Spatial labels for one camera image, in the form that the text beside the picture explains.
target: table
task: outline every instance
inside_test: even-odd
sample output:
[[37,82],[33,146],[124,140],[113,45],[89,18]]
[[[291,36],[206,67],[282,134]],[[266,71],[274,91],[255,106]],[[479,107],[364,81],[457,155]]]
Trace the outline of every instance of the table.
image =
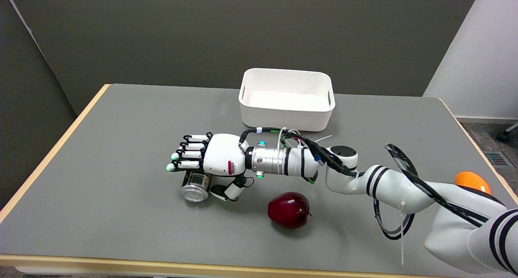
[[[401,265],[400,242],[383,237],[372,200],[333,193],[323,178],[311,185],[267,175],[238,202],[183,200],[183,173],[165,170],[170,154],[184,134],[245,130],[237,98],[233,89],[105,85],[0,213],[0,264],[163,276],[477,277],[422,246],[437,204],[416,215]],[[441,100],[336,94],[335,102],[328,127],[305,135],[332,134],[321,145],[355,148],[360,170],[396,168],[384,149],[393,143],[424,180],[452,183],[460,171],[475,171],[517,207],[518,197]],[[273,144],[277,136],[248,138],[259,140]],[[299,230],[272,226],[266,215],[268,201],[286,191],[309,199],[313,217]],[[396,210],[381,210],[389,226],[398,224]]]

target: orange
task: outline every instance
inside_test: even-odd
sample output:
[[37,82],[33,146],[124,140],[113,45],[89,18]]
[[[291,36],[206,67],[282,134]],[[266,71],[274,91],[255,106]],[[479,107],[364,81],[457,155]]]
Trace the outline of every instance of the orange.
[[473,172],[464,171],[458,173],[455,177],[455,184],[491,194],[491,187],[487,184],[486,180]]

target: white plastic bin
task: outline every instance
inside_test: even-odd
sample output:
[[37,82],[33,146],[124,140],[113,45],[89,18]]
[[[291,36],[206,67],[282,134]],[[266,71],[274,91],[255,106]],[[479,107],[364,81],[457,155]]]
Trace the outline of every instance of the white plastic bin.
[[247,126],[321,131],[335,108],[335,96],[324,73],[252,68],[244,73],[239,103]]

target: red apple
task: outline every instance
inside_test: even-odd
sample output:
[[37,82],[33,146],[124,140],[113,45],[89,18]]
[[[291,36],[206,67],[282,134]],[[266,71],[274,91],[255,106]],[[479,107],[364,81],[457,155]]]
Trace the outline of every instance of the red apple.
[[308,199],[296,192],[286,192],[268,203],[268,217],[283,228],[295,229],[308,222]]

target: can lid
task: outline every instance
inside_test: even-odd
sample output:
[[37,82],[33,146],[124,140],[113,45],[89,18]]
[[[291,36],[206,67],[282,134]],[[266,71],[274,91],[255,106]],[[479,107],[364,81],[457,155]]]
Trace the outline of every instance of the can lid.
[[180,188],[181,195],[192,202],[204,201],[209,197],[209,192],[196,185],[186,185]]

